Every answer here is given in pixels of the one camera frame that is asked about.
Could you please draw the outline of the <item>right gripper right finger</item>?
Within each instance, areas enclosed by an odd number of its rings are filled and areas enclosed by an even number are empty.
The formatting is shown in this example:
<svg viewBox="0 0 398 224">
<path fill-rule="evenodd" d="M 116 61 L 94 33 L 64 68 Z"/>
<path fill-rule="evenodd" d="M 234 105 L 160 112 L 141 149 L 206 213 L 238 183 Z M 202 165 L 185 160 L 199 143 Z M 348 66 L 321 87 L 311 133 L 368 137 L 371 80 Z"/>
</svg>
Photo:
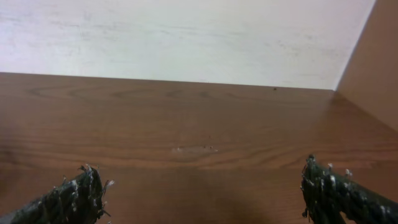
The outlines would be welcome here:
<svg viewBox="0 0 398 224">
<path fill-rule="evenodd" d="M 333 165 L 320 165 L 313 154 L 306 159 L 300 189 L 305 201 L 302 213 L 314 224 L 355 223 L 397 224 L 397 202 L 333 172 Z"/>
</svg>

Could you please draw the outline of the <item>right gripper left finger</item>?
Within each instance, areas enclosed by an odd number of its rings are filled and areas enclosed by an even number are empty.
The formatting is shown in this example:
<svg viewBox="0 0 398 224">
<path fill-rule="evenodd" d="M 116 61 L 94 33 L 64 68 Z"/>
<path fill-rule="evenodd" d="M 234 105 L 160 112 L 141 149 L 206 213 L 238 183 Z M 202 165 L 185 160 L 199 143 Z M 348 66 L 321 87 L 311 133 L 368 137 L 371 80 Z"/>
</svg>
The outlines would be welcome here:
<svg viewBox="0 0 398 224">
<path fill-rule="evenodd" d="M 103 197 L 114 180 L 101 182 L 99 171 L 90 165 L 81 166 L 82 173 L 64 179 L 44 194 L 18 210 L 1 216 L 3 224 L 95 224 L 103 215 Z"/>
</svg>

